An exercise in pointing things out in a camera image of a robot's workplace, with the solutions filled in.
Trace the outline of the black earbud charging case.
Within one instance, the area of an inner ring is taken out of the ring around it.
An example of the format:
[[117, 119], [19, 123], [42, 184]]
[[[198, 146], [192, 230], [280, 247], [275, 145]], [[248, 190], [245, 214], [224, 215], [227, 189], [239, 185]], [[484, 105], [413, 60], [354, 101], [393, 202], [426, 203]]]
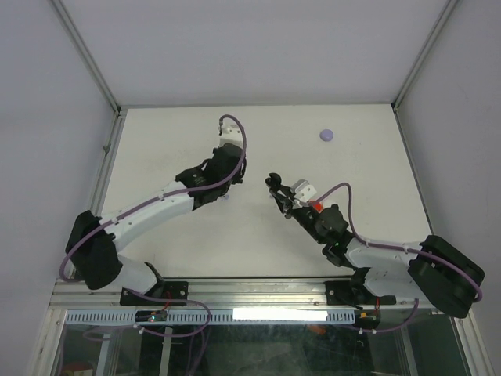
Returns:
[[282, 186], [282, 178], [278, 173], [271, 172], [265, 179], [265, 184], [270, 190], [278, 191]]

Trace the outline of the red earbud charging case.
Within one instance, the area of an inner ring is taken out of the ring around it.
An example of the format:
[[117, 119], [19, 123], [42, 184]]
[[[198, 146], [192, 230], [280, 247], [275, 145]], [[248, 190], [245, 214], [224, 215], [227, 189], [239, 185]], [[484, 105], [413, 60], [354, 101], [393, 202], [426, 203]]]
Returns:
[[323, 205], [321, 202], [318, 201], [310, 201], [309, 202], [310, 206], [314, 208], [317, 212], [321, 212], [323, 210]]

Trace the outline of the purple earbud charging case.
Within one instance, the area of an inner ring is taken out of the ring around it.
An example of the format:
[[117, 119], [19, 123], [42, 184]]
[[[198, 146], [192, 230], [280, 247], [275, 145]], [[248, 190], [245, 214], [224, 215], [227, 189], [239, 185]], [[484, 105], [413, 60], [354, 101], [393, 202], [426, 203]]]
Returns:
[[323, 129], [320, 133], [319, 133], [319, 138], [324, 141], [324, 142], [330, 142], [334, 137], [334, 133], [331, 129]]

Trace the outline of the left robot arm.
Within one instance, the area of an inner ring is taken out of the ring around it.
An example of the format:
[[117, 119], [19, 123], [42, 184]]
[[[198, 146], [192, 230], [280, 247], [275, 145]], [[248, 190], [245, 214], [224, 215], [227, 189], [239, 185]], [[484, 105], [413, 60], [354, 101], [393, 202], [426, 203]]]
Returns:
[[226, 195], [231, 185], [243, 181], [245, 168], [244, 146], [224, 142], [212, 157], [176, 175], [155, 197], [108, 216], [82, 212], [75, 219], [64, 260], [73, 263], [92, 291], [121, 287], [136, 291], [147, 304], [158, 303], [166, 295], [166, 280], [151, 263], [132, 260], [121, 251], [160, 224]]

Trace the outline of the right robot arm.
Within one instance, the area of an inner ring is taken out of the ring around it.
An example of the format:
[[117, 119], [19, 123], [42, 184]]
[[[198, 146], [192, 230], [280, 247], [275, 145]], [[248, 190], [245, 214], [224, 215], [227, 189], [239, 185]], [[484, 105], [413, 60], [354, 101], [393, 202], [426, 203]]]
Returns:
[[352, 270], [350, 280], [331, 289], [334, 298], [356, 309], [394, 304], [400, 298], [427, 301], [440, 312], [464, 318], [481, 301], [484, 270], [437, 235], [417, 243], [370, 240], [354, 227], [351, 214], [304, 179], [283, 185], [272, 173], [265, 184], [286, 219], [293, 219], [317, 243], [328, 262]]

